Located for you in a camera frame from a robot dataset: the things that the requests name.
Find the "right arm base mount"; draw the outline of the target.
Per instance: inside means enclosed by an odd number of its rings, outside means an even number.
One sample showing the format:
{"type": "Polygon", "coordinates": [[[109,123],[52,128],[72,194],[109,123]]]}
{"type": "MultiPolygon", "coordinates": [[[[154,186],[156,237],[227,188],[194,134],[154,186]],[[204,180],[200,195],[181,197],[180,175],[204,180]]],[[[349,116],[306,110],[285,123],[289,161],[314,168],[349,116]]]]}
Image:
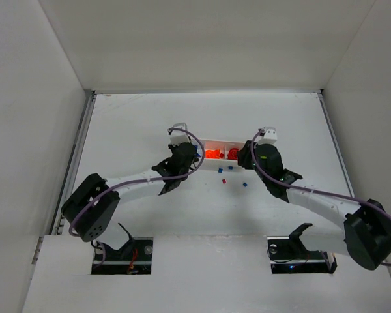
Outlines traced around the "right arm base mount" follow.
{"type": "Polygon", "coordinates": [[[307,250],[300,240],[312,226],[312,223],[303,223],[288,236],[267,237],[272,274],[334,274],[338,267],[336,257],[320,250],[307,250]]]}

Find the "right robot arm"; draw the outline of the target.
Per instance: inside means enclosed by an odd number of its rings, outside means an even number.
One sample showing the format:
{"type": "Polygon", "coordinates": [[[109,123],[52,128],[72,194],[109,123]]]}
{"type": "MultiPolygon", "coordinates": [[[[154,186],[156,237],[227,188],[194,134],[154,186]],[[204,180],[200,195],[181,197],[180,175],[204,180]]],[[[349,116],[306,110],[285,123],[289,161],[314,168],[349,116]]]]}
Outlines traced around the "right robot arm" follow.
{"type": "Polygon", "coordinates": [[[304,178],[283,166],[277,148],[248,140],[237,152],[237,163],[254,170],[275,198],[308,209],[338,227],[320,230],[311,222],[293,230],[283,242],[268,241],[268,255],[274,262],[287,262],[320,252],[327,260],[331,252],[349,256],[358,265],[375,270],[391,254],[391,217],[373,200],[317,190],[304,178]]]}

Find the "orange spiral lego piece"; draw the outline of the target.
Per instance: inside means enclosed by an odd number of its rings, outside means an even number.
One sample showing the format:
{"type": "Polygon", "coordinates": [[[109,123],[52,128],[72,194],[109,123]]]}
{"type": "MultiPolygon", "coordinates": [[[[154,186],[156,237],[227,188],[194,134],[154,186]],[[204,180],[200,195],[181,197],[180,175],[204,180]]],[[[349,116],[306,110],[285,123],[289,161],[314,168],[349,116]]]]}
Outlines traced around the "orange spiral lego piece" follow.
{"type": "Polygon", "coordinates": [[[205,151],[206,158],[216,158],[216,151],[214,150],[206,150],[205,151]]]}

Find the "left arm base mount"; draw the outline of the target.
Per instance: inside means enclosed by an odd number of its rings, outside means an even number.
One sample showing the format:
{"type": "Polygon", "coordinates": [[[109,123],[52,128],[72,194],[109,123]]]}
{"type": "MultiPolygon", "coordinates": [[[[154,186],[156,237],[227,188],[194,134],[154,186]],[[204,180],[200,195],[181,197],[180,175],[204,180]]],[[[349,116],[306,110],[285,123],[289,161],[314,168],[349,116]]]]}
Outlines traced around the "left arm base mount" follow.
{"type": "Polygon", "coordinates": [[[115,250],[101,240],[92,241],[94,259],[92,275],[150,275],[154,239],[134,237],[121,223],[114,231],[125,239],[124,245],[115,250]]]}

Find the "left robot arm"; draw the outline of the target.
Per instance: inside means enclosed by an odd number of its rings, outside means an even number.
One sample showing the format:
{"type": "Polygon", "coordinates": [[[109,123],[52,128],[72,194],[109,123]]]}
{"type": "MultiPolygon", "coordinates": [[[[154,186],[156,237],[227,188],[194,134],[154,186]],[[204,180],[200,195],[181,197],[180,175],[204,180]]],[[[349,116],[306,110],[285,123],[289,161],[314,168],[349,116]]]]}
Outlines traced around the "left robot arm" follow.
{"type": "Polygon", "coordinates": [[[86,243],[102,243],[112,251],[124,250],[132,236],[111,220],[118,206],[175,190],[198,161],[196,146],[191,143],[170,145],[169,149],[170,157],[130,177],[104,179],[97,173],[87,176],[61,209],[69,223],[69,234],[86,243]]]}

